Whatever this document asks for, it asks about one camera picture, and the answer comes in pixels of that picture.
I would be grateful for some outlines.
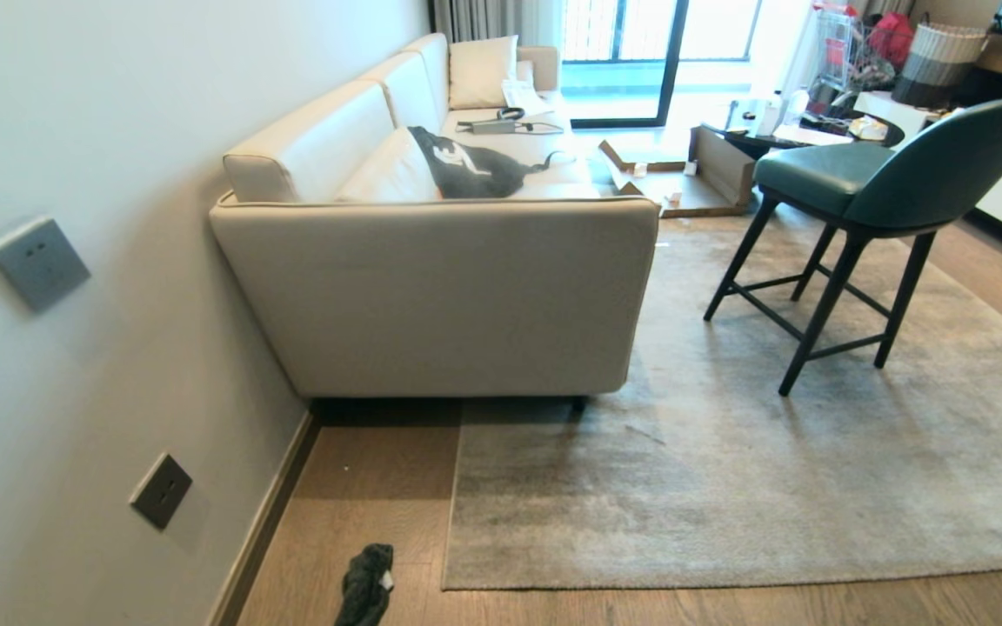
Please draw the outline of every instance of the paper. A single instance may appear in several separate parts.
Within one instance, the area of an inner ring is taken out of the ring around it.
[[[785,123],[783,126],[776,128],[773,137],[807,143],[811,146],[835,146],[838,143],[853,142],[853,137],[850,137],[850,135],[835,135],[832,132],[812,130],[810,128],[795,126],[792,123]]]
[[[524,109],[525,115],[540,115],[550,112],[551,104],[544,102],[536,88],[531,82],[524,80],[502,80],[501,92],[504,94],[504,101],[510,107],[520,107]]]

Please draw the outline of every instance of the gray wall socket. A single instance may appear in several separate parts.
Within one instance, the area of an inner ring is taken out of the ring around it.
[[[0,270],[33,310],[55,304],[91,274],[49,218],[0,242]]]
[[[169,455],[164,455],[160,463],[144,481],[138,492],[130,500],[130,506],[149,520],[158,531],[168,526],[175,508],[180,506],[183,495],[191,487],[191,477],[175,463]]]

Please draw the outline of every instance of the chair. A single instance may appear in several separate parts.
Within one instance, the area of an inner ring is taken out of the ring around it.
[[[959,112],[916,135],[898,153],[870,143],[775,151],[756,165],[756,181],[764,193],[759,213],[744,233],[720,285],[706,309],[711,321],[724,296],[741,295],[800,341],[780,385],[788,396],[803,366],[847,350],[880,344],[874,362],[883,368],[900,332],[903,316],[919,282],[926,257],[940,228],[973,207],[1002,175],[1002,100]],[[768,218],[780,202],[825,221],[825,228],[802,273],[740,285],[736,272],[752,252]],[[838,264],[822,265],[822,256],[838,230],[846,231]],[[872,239],[917,234],[899,291],[891,309],[848,284],[856,262]],[[795,282],[791,298],[798,300],[815,272],[830,280],[805,332],[800,332],[752,292]],[[848,290],[887,318],[878,336],[815,350],[842,290]]]

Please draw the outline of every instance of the small item on table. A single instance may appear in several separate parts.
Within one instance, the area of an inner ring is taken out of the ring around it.
[[[864,115],[850,122],[850,132],[858,139],[883,141],[887,138],[887,124],[870,115]]]
[[[807,143],[809,146],[833,146],[836,143],[853,142],[853,137],[848,137],[848,135],[835,135],[833,132],[823,132],[800,126],[788,126],[788,124],[776,128],[775,137],[796,143]]]
[[[783,101],[779,98],[772,98],[764,106],[764,114],[757,118],[756,134],[768,137],[776,131],[776,127],[783,122]]]

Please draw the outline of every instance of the chair leg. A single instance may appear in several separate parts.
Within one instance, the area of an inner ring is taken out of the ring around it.
[[[776,206],[779,205],[780,201],[765,195],[764,202],[761,202],[761,208],[757,209],[756,217],[753,218],[752,224],[748,225],[748,230],[744,233],[744,238],[740,240],[740,246],[736,248],[736,253],[732,256],[732,261],[728,263],[728,269],[724,270],[724,277],[721,278],[721,284],[716,288],[716,293],[713,293],[713,299],[710,300],[710,305],[708,305],[706,314],[702,316],[702,320],[709,322],[713,318],[716,307],[721,304],[721,299],[728,291],[728,286],[732,285],[732,280],[735,279],[736,272],[739,272],[740,265],[744,264],[748,253],[753,252],[756,239],[761,237],[764,227],[768,225],[768,218],[772,217]]]
[[[827,283],[827,290],[822,293],[822,300],[819,301],[818,307],[814,310],[811,324],[807,326],[807,332],[803,334],[799,350],[796,350],[795,357],[791,360],[791,366],[788,366],[788,376],[784,377],[783,385],[780,385],[780,396],[788,396],[791,393],[791,388],[795,387],[795,380],[799,378],[799,373],[803,372],[803,366],[807,364],[807,357],[810,357],[812,350],[815,349],[815,342],[819,341],[819,336],[822,334],[822,329],[827,326],[827,320],[830,319],[834,305],[838,304],[838,298],[846,289],[846,284],[856,267],[856,261],[861,257],[864,247],[868,245],[870,240],[847,234],[846,248],[842,250],[838,265],[834,267],[834,273]]]
[[[836,233],[838,233],[838,226],[830,224],[827,224],[825,229],[822,230],[822,236],[819,237],[819,244],[814,246],[814,252],[811,253],[811,260],[807,261],[807,266],[803,269],[803,277],[799,279],[799,282],[795,285],[795,291],[791,293],[793,301],[799,301],[799,298],[803,297],[803,290],[807,289],[811,278],[815,276],[815,269],[822,262],[822,257],[827,253],[830,242],[834,240]]]
[[[884,332],[886,337],[884,337],[884,341],[880,342],[880,350],[876,353],[874,364],[878,368],[883,368],[884,364],[887,363],[887,356],[892,352],[895,337],[900,334],[903,316],[906,316],[907,305],[911,304],[911,296],[915,293],[915,286],[919,284],[919,276],[922,274],[923,266],[926,265],[926,257],[930,256],[930,248],[934,245],[935,234],[919,234],[918,237],[915,237],[914,246],[911,248],[911,257],[907,258],[907,269],[903,270],[900,290],[895,294],[895,302],[892,304],[892,316],[887,319],[887,330]]]

